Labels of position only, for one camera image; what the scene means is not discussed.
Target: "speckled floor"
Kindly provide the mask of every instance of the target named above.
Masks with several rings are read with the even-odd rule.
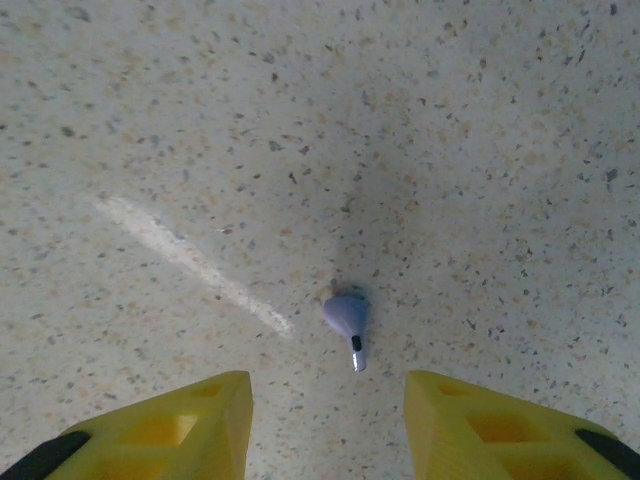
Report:
[[[230,369],[249,479],[411,478],[416,368],[640,446],[637,2],[0,7],[2,466]]]

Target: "small cone-shaped object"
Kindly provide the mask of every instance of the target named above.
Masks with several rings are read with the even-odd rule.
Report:
[[[367,301],[357,295],[332,297],[324,303],[323,307],[327,323],[349,341],[353,368],[356,372],[361,372],[367,367],[363,335],[368,310]]]

